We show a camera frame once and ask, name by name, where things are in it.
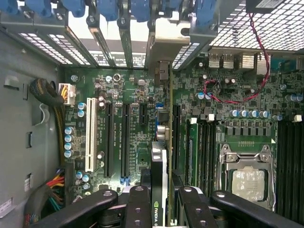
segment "motherboard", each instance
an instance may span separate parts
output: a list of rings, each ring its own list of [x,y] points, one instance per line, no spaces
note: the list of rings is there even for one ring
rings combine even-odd
[[[284,70],[273,58],[270,79],[258,96],[226,103],[211,95],[242,101],[258,90],[264,73],[219,67],[211,57],[205,67],[204,61],[174,72],[169,86],[146,71],[66,69],[65,82],[76,95],[75,103],[66,105],[65,122],[74,198],[140,184],[152,162],[152,142],[168,139],[161,122],[172,113],[167,161],[185,185],[207,196],[231,191],[275,210],[278,123],[302,121],[304,73]]]

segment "green circuit board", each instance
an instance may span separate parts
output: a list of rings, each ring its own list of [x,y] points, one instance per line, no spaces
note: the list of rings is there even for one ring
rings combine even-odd
[[[119,81],[114,75],[119,74]],[[301,113],[303,103],[288,101],[290,94],[302,95],[304,78],[302,72],[282,74],[272,71],[269,82],[256,98],[241,104],[226,104],[198,94],[204,92],[208,80],[216,80],[217,85],[207,88],[208,92],[221,100],[242,100],[249,89],[258,88],[256,75],[244,75],[234,70],[196,69],[189,67],[173,76],[173,169],[181,173],[185,184],[200,187],[206,195],[220,189],[219,155],[224,144],[232,152],[260,152],[269,145],[273,156],[274,180],[276,179],[277,121],[274,115],[294,115]],[[234,83],[221,83],[225,79],[234,79]],[[122,192],[127,185],[140,182],[141,170],[149,168],[151,141],[156,138],[156,110],[165,104],[165,90],[162,85],[154,85],[154,77],[146,71],[83,69],[66,70],[66,83],[76,86],[76,105],[66,106],[66,127],[75,129],[74,154],[66,159],[75,165],[75,173],[85,166],[86,122],[77,116],[77,104],[85,103],[87,98],[102,96],[106,104],[113,105],[113,167],[111,176],[105,175],[104,158],[97,159],[96,169],[91,174],[90,188],[83,189],[82,184],[75,185],[74,196],[85,196],[97,191],[101,186]],[[128,165],[129,175],[122,178],[122,160],[125,105],[130,107],[130,135]],[[145,105],[146,122],[141,123],[142,105]],[[241,118],[231,116],[231,111],[257,111],[257,117],[248,115]],[[260,112],[266,111],[266,117]],[[103,108],[97,110],[97,153],[104,152],[109,140],[107,127],[108,113]]]

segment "white pci slot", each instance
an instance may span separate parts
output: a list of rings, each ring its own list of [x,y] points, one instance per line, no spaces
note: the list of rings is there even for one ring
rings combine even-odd
[[[91,109],[91,168],[96,168],[96,150],[97,150],[97,99],[92,98],[92,109]]]
[[[86,99],[86,131],[85,131],[85,171],[93,171],[93,167],[91,166],[91,103],[92,99]]]

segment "red and black wire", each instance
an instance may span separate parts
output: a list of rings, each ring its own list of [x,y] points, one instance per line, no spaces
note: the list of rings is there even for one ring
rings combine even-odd
[[[266,49],[264,48],[264,45],[262,44],[262,41],[257,34],[257,30],[255,28],[255,24],[254,24],[254,21],[253,21],[254,14],[249,13],[248,15],[249,15],[249,18],[250,18],[250,26],[252,28],[252,31],[253,31],[254,35],[256,36],[256,40],[257,40],[257,42],[258,42],[258,44],[259,44],[259,46],[260,46],[260,48],[261,48],[261,50],[263,51],[263,54],[264,54],[264,58],[265,58],[265,61],[266,61],[266,74],[264,76],[264,79],[263,79],[263,82],[262,82],[262,85],[260,86],[260,88],[257,89],[256,92],[253,95],[251,95],[250,97],[244,98],[242,101],[221,100],[221,99],[215,97],[212,93],[207,93],[207,85],[209,83],[217,83],[217,81],[216,80],[206,81],[205,85],[204,85],[204,93],[207,94],[208,96],[210,96],[212,99],[218,101],[218,102],[229,103],[229,104],[239,104],[239,103],[247,102],[247,101],[249,101],[249,100],[251,100],[251,99],[253,99],[253,98],[255,98],[259,95],[259,93],[265,87],[265,84],[270,77],[270,73],[269,73],[269,71],[270,71],[269,55],[267,54]]]

